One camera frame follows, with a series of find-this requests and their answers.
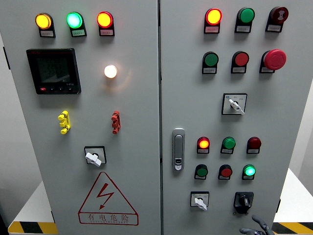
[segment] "digital meter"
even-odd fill
[[[79,75],[73,48],[26,51],[37,94],[79,94]]]

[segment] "lightning bolt symbol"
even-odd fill
[[[108,184],[105,183],[105,184],[103,185],[102,189],[100,190],[100,192],[98,193],[97,198],[98,198],[98,197],[104,197],[104,196],[108,196],[108,195],[109,195],[109,197],[106,199],[106,201],[105,201],[102,205],[100,205],[99,210],[101,210],[102,208],[104,208],[104,205],[106,204],[106,202],[107,202],[107,201],[112,197],[112,195],[114,194],[114,192],[110,192],[110,193],[106,193],[106,194],[101,195],[101,194],[103,193],[103,191],[107,188],[107,186],[108,186]]]

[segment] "yellow terminal connector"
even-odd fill
[[[69,122],[69,115],[68,111],[64,110],[59,116],[58,120],[60,122],[60,127],[63,127],[61,130],[61,134],[64,135],[70,130],[70,122]]]

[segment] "white switch knob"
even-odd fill
[[[101,165],[101,160],[98,159],[98,156],[96,154],[87,153],[85,157],[87,160],[90,160],[90,162],[96,165],[97,167]]]
[[[245,114],[244,111],[241,109],[241,107],[236,102],[234,102],[232,99],[229,99],[228,101],[234,110],[239,112],[241,115]]]
[[[195,198],[195,203],[200,209],[207,211],[206,204],[201,199]]]

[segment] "red terminal connector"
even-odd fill
[[[121,129],[121,120],[119,118],[119,111],[117,110],[114,111],[111,120],[113,121],[112,127],[114,128],[112,133],[116,135]]]

